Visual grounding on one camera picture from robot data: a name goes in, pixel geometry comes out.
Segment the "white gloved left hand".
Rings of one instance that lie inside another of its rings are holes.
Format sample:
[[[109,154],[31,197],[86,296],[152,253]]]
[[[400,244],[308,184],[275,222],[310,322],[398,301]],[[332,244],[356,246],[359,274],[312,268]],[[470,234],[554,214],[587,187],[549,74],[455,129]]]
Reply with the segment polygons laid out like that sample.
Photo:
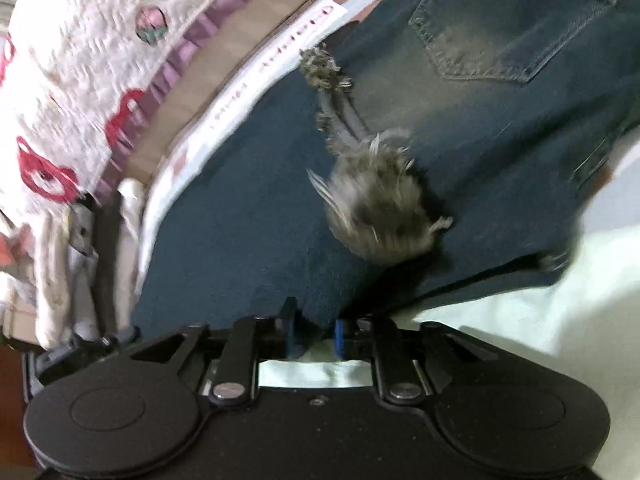
[[[73,337],[129,333],[136,302],[144,187],[126,179],[104,206],[1,219],[1,339],[52,350]]]

